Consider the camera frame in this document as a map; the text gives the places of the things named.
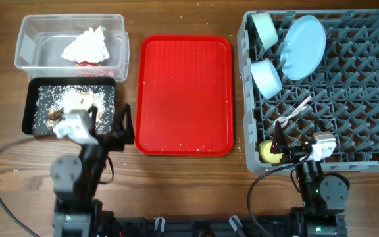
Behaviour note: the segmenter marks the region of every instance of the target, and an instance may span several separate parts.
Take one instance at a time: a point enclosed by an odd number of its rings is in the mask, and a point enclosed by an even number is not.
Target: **white cup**
[[[270,99],[282,89],[279,74],[270,61],[263,60],[251,64],[251,73],[264,98]]]
[[[270,49],[279,39],[270,14],[264,12],[251,16],[264,49]]]

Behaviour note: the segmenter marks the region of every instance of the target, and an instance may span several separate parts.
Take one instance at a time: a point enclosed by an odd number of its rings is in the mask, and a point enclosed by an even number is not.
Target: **black tray with white bits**
[[[95,105],[96,134],[106,134],[113,127],[115,101],[113,78],[34,78],[29,83],[22,131],[34,136],[52,135],[52,127],[71,109],[87,110]]]

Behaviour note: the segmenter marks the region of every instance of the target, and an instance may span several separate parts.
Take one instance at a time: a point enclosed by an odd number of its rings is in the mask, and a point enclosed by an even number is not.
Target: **crumpled white napkin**
[[[98,63],[109,58],[109,53],[105,46],[104,27],[98,27],[95,31],[89,27],[89,31],[85,31],[79,35],[77,39],[64,49],[62,58],[69,61],[81,63],[87,61],[89,63]]]

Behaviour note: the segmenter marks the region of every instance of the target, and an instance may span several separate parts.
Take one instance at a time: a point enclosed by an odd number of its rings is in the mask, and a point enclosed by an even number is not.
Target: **wooden table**
[[[146,157],[134,146],[111,153],[115,179],[100,186],[96,198],[117,217],[247,217],[246,195],[256,178],[245,165],[243,91],[238,71],[236,33],[243,14],[253,9],[379,8],[379,1],[143,1],[94,3],[94,0],[0,0],[0,146],[22,137],[20,125],[28,87],[26,74],[14,67],[20,23],[28,14],[116,13],[125,18],[131,61],[126,82],[118,87],[133,110],[136,104],[139,46],[151,34],[210,34],[232,44],[235,91],[235,144],[224,157]],[[43,236],[52,235],[55,196],[49,168],[54,158],[77,154],[68,142],[30,142],[0,159],[0,193],[15,215]],[[346,203],[349,236],[379,236],[379,173],[348,173]],[[253,210],[279,215],[302,205],[287,175],[273,175],[255,188]],[[0,236],[25,236],[0,208]]]

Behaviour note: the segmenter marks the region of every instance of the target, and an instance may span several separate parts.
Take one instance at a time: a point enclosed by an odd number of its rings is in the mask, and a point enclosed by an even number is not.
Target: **red tray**
[[[148,155],[224,155],[234,143],[232,49],[218,36],[141,45],[136,146]]]

